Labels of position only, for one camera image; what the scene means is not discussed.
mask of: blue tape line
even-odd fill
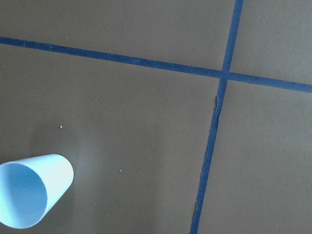
[[[295,91],[312,93],[312,85],[310,84],[300,84],[300,83],[295,83],[291,81],[249,76],[249,75],[243,75],[243,74],[238,74],[238,73],[230,73],[229,79],[244,82],[244,83],[259,84],[259,85],[271,86],[271,87],[276,87],[276,88],[290,89],[290,90],[295,90]]]
[[[213,70],[213,69],[193,67],[193,66],[169,63],[169,62],[154,61],[154,60],[149,60],[149,59],[144,59],[144,58],[135,58],[135,57],[129,57],[129,56],[123,56],[123,55],[115,55],[115,54],[98,52],[98,51],[82,50],[82,49],[77,49],[73,47],[64,47],[64,46],[46,44],[46,43],[40,43],[40,42],[34,42],[34,41],[0,37],[0,44],[13,45],[13,46],[19,46],[19,47],[25,47],[25,48],[31,48],[31,49],[38,49],[38,50],[45,50],[45,51],[51,51],[51,52],[56,52],[56,53],[68,54],[68,55],[88,57],[88,58],[93,58],[93,59],[108,60],[108,61],[113,61],[113,62],[121,62],[121,63],[127,63],[127,64],[132,64],[132,65],[152,67],[152,68],[158,68],[158,69],[175,71],[175,72],[183,72],[183,73],[200,75],[200,76],[207,76],[207,77],[214,77],[214,78],[220,78],[221,76],[220,71]]]
[[[227,81],[229,78],[229,72],[230,72],[230,67],[231,67],[231,62],[232,62],[232,57],[233,57],[233,52],[234,52],[234,46],[235,46],[242,6],[243,6],[243,0],[235,1],[228,42],[227,42],[225,56],[223,60],[222,74],[220,76],[219,87],[217,91],[217,100],[216,100],[217,106],[214,109],[213,118],[212,118],[211,125],[210,125],[206,153],[204,157],[204,162],[203,162],[203,167],[202,167],[202,171],[200,175],[198,192],[197,192],[197,197],[196,197],[196,208],[195,208],[195,213],[194,213],[194,217],[193,217],[192,224],[191,224],[190,234],[196,234],[198,231],[200,215],[201,215],[204,197],[206,193],[206,187],[208,183],[210,165],[211,165],[214,147],[215,147],[215,139],[216,139],[216,134],[218,131],[219,117],[221,114],[225,90],[226,90]]]
[[[234,11],[233,11],[233,16],[232,16],[228,42],[226,45],[226,50],[225,50],[225,55],[224,55],[224,60],[223,60],[223,66],[222,66],[222,71],[225,74],[228,74],[230,72],[242,7],[243,7],[243,0],[236,0]]]

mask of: gray floor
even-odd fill
[[[189,231],[218,79],[0,50],[0,163],[56,153],[75,172],[43,221],[19,233]]]
[[[221,70],[234,3],[3,0],[0,37]],[[311,10],[245,0],[231,72],[312,84]],[[0,164],[56,153],[75,178],[38,225],[0,233],[189,233],[218,85],[1,44]],[[228,82],[199,234],[311,232],[311,101]]]
[[[312,84],[312,2],[244,1],[232,72]]]
[[[312,94],[230,81],[199,234],[310,233]]]
[[[78,0],[0,5],[2,37],[221,70],[234,0]]]

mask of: paper cup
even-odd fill
[[[0,165],[0,222],[29,228],[54,206],[73,182],[70,162],[44,155]]]

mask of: blue tape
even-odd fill
[[[312,85],[310,84],[300,84],[300,83],[295,83],[291,81],[249,76],[249,75],[243,75],[243,74],[238,74],[238,73],[230,73],[229,79],[244,82],[244,83],[259,84],[259,85],[265,85],[265,86],[276,87],[276,88],[281,88],[281,89],[290,89],[290,90],[295,90],[295,91],[312,93]]]
[[[127,63],[127,64],[132,64],[132,65],[152,67],[152,68],[158,68],[158,69],[175,71],[175,72],[183,72],[183,73],[200,75],[200,76],[207,76],[207,77],[214,77],[214,78],[220,78],[221,76],[220,71],[213,70],[213,69],[193,67],[193,66],[169,63],[169,62],[154,61],[154,60],[149,60],[149,59],[144,59],[144,58],[135,58],[135,57],[129,57],[129,56],[123,56],[123,55],[115,55],[115,54],[98,52],[98,51],[82,50],[82,49],[77,49],[73,47],[64,47],[64,46],[46,44],[46,43],[40,43],[40,42],[34,42],[34,41],[0,37],[0,44],[20,46],[20,47],[38,49],[38,50],[45,50],[45,51],[51,51],[51,52],[56,52],[56,53],[68,54],[68,55],[76,55],[76,56],[93,58],[93,59],[108,60],[108,61],[113,61],[113,62],[121,62],[121,63]]]
[[[206,193],[206,187],[208,183],[210,165],[211,165],[214,147],[215,147],[215,139],[216,139],[216,134],[218,131],[219,117],[221,114],[225,90],[226,90],[227,81],[229,78],[229,72],[230,72],[230,67],[231,67],[231,62],[232,62],[232,57],[233,57],[233,52],[234,52],[234,46],[235,46],[242,6],[243,6],[243,0],[235,1],[228,42],[227,42],[224,60],[223,60],[222,74],[220,76],[219,87],[217,91],[217,100],[216,100],[217,106],[214,109],[213,118],[212,118],[211,125],[210,125],[206,153],[204,157],[204,162],[203,162],[203,167],[202,167],[202,171],[200,175],[198,192],[197,192],[197,197],[196,197],[196,208],[195,208],[195,213],[194,213],[194,217],[193,217],[192,224],[191,224],[190,234],[196,234],[198,231],[200,215],[201,215],[204,197]]]

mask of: white cup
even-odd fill
[[[42,220],[73,182],[70,162],[44,155],[0,165],[0,222],[29,228]]]

